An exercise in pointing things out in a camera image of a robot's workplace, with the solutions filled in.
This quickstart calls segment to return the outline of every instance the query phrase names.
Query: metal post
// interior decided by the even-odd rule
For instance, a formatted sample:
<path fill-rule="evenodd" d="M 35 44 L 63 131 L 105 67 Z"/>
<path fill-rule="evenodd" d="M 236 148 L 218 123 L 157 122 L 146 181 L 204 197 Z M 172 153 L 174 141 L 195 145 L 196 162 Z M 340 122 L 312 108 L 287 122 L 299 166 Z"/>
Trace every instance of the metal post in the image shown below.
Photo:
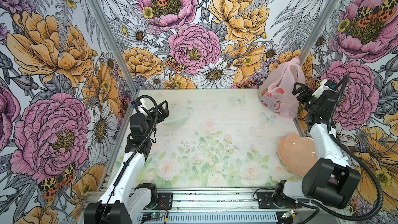
<path fill-rule="evenodd" d="M 310 54 L 311 48 L 318 39 L 322 28 L 326 25 L 326 21 L 330 18 L 331 13 L 336 8 L 337 3 L 341 0 L 328 0 L 325 8 L 320 12 L 319 18 L 316 20 L 314 27 L 312 28 L 304 47 L 301 49 L 298 58 L 300 59 L 300 65 L 303 65 L 308 55 Z"/>
<path fill-rule="evenodd" d="M 132 97 L 135 98 L 138 92 L 138 87 L 135 84 L 134 79 L 130 74 L 130 70 L 128 69 L 126 62 L 124 61 L 124 58 L 122 57 L 122 54 L 120 52 L 120 47 L 116 42 L 116 39 L 112 33 L 111 27 L 108 24 L 108 20 L 105 16 L 105 13 L 103 11 L 103 8 L 99 0 L 86 0 L 86 1 L 90 6 L 91 14 L 97 20 L 98 25 L 101 28 L 104 37 L 107 40 L 109 47 L 111 48 L 113 55 L 115 56 L 116 62 L 119 65 L 120 70 L 122 71 L 125 80 L 127 82 L 127 85 L 129 86 L 129 89 L 132 93 Z"/>

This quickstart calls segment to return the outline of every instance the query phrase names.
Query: floral tablecloth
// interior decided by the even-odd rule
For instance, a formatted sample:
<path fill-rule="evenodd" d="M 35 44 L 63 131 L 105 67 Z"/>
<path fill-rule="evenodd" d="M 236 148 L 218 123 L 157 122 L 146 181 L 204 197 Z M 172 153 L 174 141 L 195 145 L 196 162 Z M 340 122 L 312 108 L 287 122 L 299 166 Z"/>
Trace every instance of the floral tablecloth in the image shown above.
<path fill-rule="evenodd" d="M 141 90 L 140 95 L 158 104 L 167 100 L 170 116 L 157 125 L 157 142 L 137 183 L 259 187 L 301 179 L 277 154 L 279 139 L 297 133 L 296 126 L 264 107 L 256 89 Z M 125 141 L 111 177 L 121 165 L 124 146 Z"/>

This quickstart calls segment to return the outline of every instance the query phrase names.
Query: pink plastic bag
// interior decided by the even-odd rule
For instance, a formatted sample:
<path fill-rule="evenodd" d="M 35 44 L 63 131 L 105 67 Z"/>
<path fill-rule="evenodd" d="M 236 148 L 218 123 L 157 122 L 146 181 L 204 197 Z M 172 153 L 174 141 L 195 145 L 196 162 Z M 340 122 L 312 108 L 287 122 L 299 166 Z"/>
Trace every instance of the pink plastic bag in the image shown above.
<path fill-rule="evenodd" d="M 258 89 L 260 101 L 284 118 L 295 118 L 299 109 L 299 101 L 292 94 L 296 82 L 305 83 L 298 57 L 280 64 L 272 71 Z"/>

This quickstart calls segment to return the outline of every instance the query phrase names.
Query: pink peony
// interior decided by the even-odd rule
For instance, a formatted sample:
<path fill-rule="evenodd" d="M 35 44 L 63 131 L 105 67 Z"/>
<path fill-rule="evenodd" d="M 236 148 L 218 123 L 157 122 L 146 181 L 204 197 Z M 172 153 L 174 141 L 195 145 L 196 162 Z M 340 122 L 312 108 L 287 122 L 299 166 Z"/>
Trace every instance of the pink peony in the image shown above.
<path fill-rule="evenodd" d="M 185 72 L 197 74 L 198 69 L 216 63 L 220 58 L 218 37 L 200 25 L 184 25 L 168 39 L 170 55 L 177 63 L 187 66 Z"/>
<path fill-rule="evenodd" d="M 361 7 L 375 8 L 386 0 L 353 0 L 340 15 L 340 30 L 334 40 L 338 53 L 344 53 L 351 59 L 361 59 L 370 63 L 390 53 L 398 45 L 398 14 L 386 22 L 377 20 L 366 27 L 359 27 L 357 17 Z"/>
<path fill-rule="evenodd" d="M 152 8 L 151 0 L 136 0 L 138 3 L 135 4 L 137 9 L 142 11 L 146 7 Z M 196 14 L 196 5 L 197 0 L 178 0 L 181 3 L 180 6 L 177 7 L 178 14 L 169 13 L 166 15 L 154 16 L 149 18 L 148 21 L 152 25 L 153 29 L 157 32 L 164 32 L 169 29 L 177 29 L 183 26 L 185 23 L 190 23 L 194 20 Z"/>
<path fill-rule="evenodd" d="M 87 108 L 70 94 L 56 93 L 27 107 L 15 125 L 11 171 L 41 182 L 62 174 L 75 163 L 80 169 L 88 156 Z"/>
<path fill-rule="evenodd" d="M 366 123 L 371 113 L 376 111 L 380 96 L 370 67 L 360 61 L 334 61 L 321 80 L 330 79 L 339 83 L 346 74 L 350 75 L 350 79 L 333 119 L 340 122 L 344 130 L 353 130 Z"/>
<path fill-rule="evenodd" d="M 12 133 L 12 123 L 20 111 L 17 98 L 8 88 L 0 85 L 0 152 L 8 144 Z"/>

